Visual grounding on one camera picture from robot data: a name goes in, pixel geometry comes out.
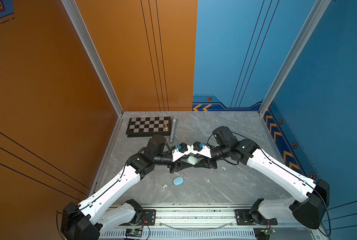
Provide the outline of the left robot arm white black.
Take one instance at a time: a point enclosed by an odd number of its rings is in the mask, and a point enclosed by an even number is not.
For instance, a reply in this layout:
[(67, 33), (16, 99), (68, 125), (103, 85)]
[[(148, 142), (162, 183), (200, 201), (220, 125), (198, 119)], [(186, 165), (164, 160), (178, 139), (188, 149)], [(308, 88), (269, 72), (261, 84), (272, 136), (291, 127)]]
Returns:
[(181, 143), (174, 148), (167, 147), (164, 136), (155, 135), (146, 147), (141, 148), (124, 164), (122, 170), (95, 194), (79, 204), (69, 203), (57, 216), (57, 231), (63, 240), (97, 240), (107, 230), (125, 224), (137, 224), (142, 207), (135, 200), (126, 201), (121, 207), (110, 211), (109, 207), (129, 188), (140, 182), (156, 165), (173, 169), (179, 166), (180, 158), (189, 156), (191, 146)]

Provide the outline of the green earbud charging case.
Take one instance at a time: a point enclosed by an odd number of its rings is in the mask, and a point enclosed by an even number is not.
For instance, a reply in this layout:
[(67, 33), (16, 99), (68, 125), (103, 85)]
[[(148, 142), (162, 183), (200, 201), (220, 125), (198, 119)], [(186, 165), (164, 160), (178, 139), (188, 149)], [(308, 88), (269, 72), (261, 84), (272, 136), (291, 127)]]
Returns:
[(191, 165), (195, 165), (199, 162), (199, 159), (197, 159), (196, 157), (193, 156), (189, 156), (186, 161), (191, 164)]

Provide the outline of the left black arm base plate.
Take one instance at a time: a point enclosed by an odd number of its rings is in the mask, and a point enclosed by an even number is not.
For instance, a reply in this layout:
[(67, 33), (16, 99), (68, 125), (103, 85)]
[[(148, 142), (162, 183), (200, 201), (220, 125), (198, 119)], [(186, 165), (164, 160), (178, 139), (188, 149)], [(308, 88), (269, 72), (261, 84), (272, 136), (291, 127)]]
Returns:
[(132, 221), (130, 223), (121, 224), (120, 226), (142, 226), (144, 223), (146, 223), (148, 226), (154, 226), (155, 220), (156, 220), (156, 210), (146, 209), (142, 211), (142, 215), (137, 223)]

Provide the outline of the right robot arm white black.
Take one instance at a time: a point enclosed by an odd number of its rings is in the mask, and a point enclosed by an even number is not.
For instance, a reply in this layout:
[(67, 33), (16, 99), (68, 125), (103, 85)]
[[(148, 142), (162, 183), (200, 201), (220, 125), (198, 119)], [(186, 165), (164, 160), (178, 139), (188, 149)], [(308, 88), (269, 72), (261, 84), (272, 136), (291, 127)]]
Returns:
[(272, 219), (292, 219), (309, 229), (319, 229), (323, 217), (329, 216), (328, 182), (311, 179), (288, 168), (253, 140), (244, 138), (239, 141), (237, 134), (226, 126), (215, 129), (212, 134), (218, 143), (216, 147), (202, 142), (195, 142), (190, 147), (192, 154), (203, 157), (195, 164), (196, 168), (200, 164), (214, 164), (231, 158), (237, 164), (241, 163), (264, 174), (290, 194), (287, 199), (257, 199), (249, 210), (250, 222), (263, 225)]

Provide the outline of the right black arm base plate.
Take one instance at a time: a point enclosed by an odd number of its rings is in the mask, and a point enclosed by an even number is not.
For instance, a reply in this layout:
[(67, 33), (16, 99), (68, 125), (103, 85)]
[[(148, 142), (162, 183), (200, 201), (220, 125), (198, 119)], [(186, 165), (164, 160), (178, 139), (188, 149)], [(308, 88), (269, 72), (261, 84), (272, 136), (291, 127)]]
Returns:
[(264, 226), (278, 225), (277, 219), (265, 219), (259, 212), (252, 212), (248, 209), (236, 209), (234, 210), (235, 219), (238, 226)]

